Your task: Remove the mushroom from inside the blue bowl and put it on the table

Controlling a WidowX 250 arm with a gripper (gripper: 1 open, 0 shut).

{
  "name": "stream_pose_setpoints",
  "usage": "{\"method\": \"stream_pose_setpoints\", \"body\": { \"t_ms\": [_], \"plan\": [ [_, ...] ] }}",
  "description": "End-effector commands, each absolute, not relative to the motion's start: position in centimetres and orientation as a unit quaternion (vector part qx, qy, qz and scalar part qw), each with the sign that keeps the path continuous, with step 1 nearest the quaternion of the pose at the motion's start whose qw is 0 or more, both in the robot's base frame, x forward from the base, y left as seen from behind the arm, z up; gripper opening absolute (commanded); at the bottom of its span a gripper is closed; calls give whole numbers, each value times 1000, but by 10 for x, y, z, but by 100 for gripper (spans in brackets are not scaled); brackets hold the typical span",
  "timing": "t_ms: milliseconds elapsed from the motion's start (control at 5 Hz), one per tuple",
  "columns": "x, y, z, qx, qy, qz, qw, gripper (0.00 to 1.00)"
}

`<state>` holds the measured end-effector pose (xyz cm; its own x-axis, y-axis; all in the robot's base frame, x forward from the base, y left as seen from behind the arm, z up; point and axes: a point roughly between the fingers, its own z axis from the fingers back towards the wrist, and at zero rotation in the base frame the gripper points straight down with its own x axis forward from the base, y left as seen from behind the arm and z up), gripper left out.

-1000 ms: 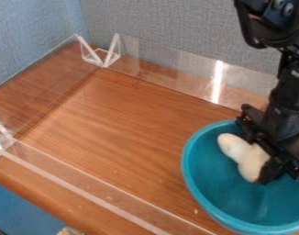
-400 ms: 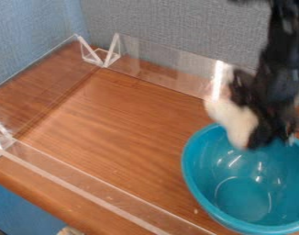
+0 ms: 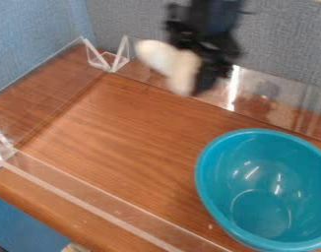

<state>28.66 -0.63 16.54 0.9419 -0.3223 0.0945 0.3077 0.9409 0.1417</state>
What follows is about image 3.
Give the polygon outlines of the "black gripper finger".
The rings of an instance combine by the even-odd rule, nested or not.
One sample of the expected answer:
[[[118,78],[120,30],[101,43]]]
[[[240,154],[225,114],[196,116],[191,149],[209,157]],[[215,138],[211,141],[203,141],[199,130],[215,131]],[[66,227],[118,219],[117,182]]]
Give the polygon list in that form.
[[[219,78],[225,78],[231,71],[231,63],[223,58],[216,57],[211,60],[203,60],[195,78],[195,88],[192,95],[208,91]]]

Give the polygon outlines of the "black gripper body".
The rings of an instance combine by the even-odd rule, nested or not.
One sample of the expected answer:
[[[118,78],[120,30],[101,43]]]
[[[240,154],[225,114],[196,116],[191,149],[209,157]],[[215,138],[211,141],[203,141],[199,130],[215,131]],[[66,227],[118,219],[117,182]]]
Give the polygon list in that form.
[[[241,56],[233,37],[244,0],[188,0],[171,2],[164,29],[180,59],[192,65],[231,65]]]

